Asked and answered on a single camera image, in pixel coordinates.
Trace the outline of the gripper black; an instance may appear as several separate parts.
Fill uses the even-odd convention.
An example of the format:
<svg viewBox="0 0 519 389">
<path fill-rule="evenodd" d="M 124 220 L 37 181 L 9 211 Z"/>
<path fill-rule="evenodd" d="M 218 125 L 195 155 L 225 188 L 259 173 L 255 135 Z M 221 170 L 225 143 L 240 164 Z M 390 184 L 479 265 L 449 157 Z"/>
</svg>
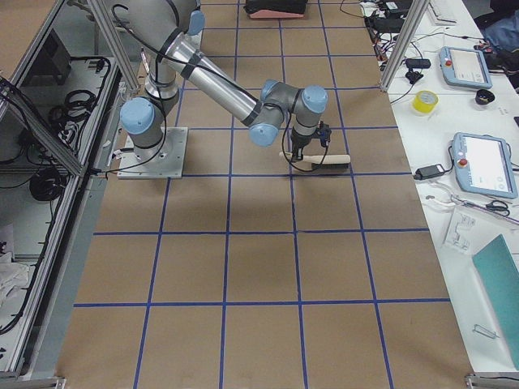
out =
<svg viewBox="0 0 519 389">
<path fill-rule="evenodd" d="M 311 135 L 301 135 L 297 131 L 292 131 L 290 135 L 291 139 L 291 158 L 302 159 L 304 157 L 304 148 L 315 138 L 315 133 Z"/>
</svg>

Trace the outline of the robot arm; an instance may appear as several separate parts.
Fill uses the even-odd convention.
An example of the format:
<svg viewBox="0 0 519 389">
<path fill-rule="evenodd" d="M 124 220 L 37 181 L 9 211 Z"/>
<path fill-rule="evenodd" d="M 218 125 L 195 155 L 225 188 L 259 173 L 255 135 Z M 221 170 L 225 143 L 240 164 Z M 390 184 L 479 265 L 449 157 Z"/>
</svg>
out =
<svg viewBox="0 0 519 389">
<path fill-rule="evenodd" d="M 314 139 L 323 148 L 329 146 L 331 131 L 321 120 L 327 92 L 319 85 L 296 88 L 269 79 L 260 96 L 252 96 L 189 41 L 189 36 L 204 29 L 198 1 L 124 1 L 112 5 L 111 12 L 153 58 L 149 93 L 175 86 L 180 75 L 246 126 L 258 146 L 272 145 L 290 118 L 296 120 L 290 134 L 290 161 L 302 160 L 303 149 Z"/>
</svg>

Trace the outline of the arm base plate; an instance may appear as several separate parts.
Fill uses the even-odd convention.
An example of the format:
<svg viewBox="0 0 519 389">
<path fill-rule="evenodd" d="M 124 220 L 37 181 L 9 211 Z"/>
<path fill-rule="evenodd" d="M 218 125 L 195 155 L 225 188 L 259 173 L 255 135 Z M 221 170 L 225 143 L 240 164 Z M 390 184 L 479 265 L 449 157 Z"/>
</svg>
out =
<svg viewBox="0 0 519 389">
<path fill-rule="evenodd" d="M 126 180 L 181 179 L 188 132 L 187 127 L 168 126 L 165 141 L 148 150 L 135 148 L 128 135 L 124 148 L 131 150 L 122 154 L 117 177 Z"/>
</svg>

